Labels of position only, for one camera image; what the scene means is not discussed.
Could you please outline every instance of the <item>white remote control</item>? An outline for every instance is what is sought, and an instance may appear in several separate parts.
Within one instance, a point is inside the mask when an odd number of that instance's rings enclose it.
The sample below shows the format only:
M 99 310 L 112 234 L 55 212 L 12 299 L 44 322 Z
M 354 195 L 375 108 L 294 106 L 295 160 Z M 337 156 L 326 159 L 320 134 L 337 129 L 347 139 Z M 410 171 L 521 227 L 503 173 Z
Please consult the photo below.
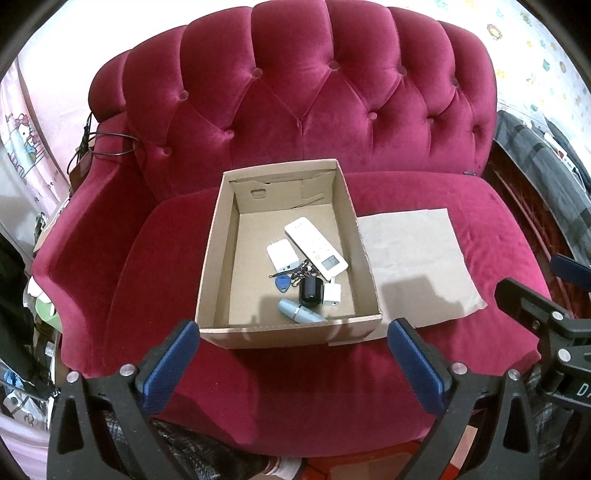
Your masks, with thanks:
M 349 264 L 306 217 L 286 225 L 285 232 L 326 281 L 347 270 Z

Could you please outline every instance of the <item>white power adapter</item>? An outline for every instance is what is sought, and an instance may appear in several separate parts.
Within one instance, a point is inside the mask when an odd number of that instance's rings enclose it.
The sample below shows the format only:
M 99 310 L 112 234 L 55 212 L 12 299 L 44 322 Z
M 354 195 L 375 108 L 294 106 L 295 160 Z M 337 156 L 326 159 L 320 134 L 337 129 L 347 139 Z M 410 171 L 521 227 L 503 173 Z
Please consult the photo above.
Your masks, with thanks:
M 287 238 L 269 245 L 267 253 L 277 273 L 292 270 L 300 264 L 300 259 Z
M 330 283 L 324 284 L 322 305 L 325 307 L 338 307 L 340 305 L 340 284 L 335 283 L 334 277 L 330 279 Z

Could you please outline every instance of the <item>black cylindrical object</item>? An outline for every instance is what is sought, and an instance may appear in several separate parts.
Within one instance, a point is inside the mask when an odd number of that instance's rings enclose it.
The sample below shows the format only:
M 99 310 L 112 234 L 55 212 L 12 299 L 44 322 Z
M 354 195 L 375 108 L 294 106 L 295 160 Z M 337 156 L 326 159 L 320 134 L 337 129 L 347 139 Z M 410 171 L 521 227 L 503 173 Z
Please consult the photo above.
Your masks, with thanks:
M 318 277 L 304 277 L 300 280 L 300 303 L 304 307 L 316 307 L 322 301 L 322 282 Z

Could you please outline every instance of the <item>power cord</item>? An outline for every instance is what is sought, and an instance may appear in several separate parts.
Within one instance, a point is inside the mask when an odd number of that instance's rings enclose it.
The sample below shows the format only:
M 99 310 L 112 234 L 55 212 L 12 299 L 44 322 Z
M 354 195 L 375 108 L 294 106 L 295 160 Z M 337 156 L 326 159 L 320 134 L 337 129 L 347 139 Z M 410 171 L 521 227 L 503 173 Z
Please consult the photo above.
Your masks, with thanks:
M 139 138 L 137 138 L 133 135 L 121 134 L 118 132 L 97 132 L 97 131 L 91 132 L 90 131 L 91 124 L 92 124 L 92 113 L 90 113 L 90 115 L 86 119 L 86 125 L 84 126 L 84 134 L 82 135 L 82 140 L 80 141 L 80 145 L 76 149 L 76 153 L 74 154 L 74 156 L 68 162 L 68 166 L 66 168 L 66 172 L 68 175 L 71 172 L 70 168 L 72 166 L 72 162 L 74 160 L 76 160 L 75 165 L 78 165 L 80 163 L 80 160 L 82 159 L 82 157 L 84 157 L 84 155 L 86 155 L 88 152 L 90 152 L 92 157 L 94 157 L 94 155 L 102 155 L 105 157 L 121 157 L 123 155 L 133 153 L 139 148 L 139 144 L 141 143 Z M 132 148 L 130 148 L 129 150 L 125 150 L 123 152 L 115 152 L 115 153 L 98 152 L 90 146 L 90 142 L 99 136 L 112 136 L 112 137 L 127 138 L 128 140 L 131 140 L 132 142 L 134 142 L 134 146 Z

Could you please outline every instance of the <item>wall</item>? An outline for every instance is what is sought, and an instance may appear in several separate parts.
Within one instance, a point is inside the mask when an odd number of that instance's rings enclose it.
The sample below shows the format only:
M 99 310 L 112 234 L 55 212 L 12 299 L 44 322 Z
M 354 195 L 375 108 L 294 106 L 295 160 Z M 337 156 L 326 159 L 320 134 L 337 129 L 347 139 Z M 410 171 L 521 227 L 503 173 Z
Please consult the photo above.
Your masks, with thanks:
M 19 55 L 21 72 L 47 145 L 65 171 L 90 112 L 87 96 L 100 67 L 170 28 L 254 0 L 69 0 Z

